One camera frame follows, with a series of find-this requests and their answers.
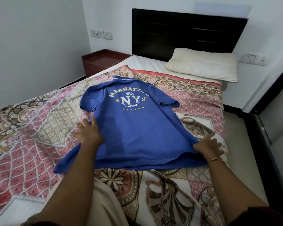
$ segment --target wooden nightstand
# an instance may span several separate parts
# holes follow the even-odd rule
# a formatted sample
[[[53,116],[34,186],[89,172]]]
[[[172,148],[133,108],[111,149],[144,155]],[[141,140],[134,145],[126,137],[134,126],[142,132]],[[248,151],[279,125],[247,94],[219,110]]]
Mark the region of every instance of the wooden nightstand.
[[[125,60],[131,55],[103,49],[82,56],[82,61],[85,69],[86,78],[101,72],[119,62]]]

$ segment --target pillowcase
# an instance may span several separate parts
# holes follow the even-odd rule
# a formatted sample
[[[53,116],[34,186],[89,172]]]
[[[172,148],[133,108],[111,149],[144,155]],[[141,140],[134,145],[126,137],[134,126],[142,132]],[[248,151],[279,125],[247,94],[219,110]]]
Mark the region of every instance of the pillowcase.
[[[164,67],[174,72],[236,83],[238,63],[238,59],[232,53],[176,48],[172,58]]]

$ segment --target bed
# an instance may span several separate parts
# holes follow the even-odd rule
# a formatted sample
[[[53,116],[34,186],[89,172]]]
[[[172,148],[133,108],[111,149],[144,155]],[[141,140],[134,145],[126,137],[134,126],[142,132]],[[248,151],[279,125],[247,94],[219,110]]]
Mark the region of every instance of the bed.
[[[76,122],[92,115],[79,108],[82,94],[89,86],[110,81],[115,75],[149,82],[176,98],[181,106],[174,112],[185,128],[199,139],[214,134],[223,144],[222,159],[227,162],[221,83],[164,68],[172,55],[169,50],[179,47],[174,43],[176,37],[166,37],[173,30],[166,20],[189,25],[195,22],[199,25],[194,26],[196,31],[203,29],[200,31],[215,36],[224,34],[226,23],[230,40],[217,36],[223,43],[209,46],[209,41],[198,39],[200,42],[185,47],[232,52],[247,19],[137,9],[133,9],[132,18],[131,57],[78,83],[0,109],[0,225],[21,224],[41,211],[49,191],[62,179],[53,173],[54,166],[78,144],[73,136]],[[155,30],[161,26],[161,38],[149,32],[153,25]],[[141,29],[148,35],[147,41],[141,41]],[[95,176],[111,187],[125,215],[137,224],[225,224],[207,167],[160,171],[103,168],[97,169]]]

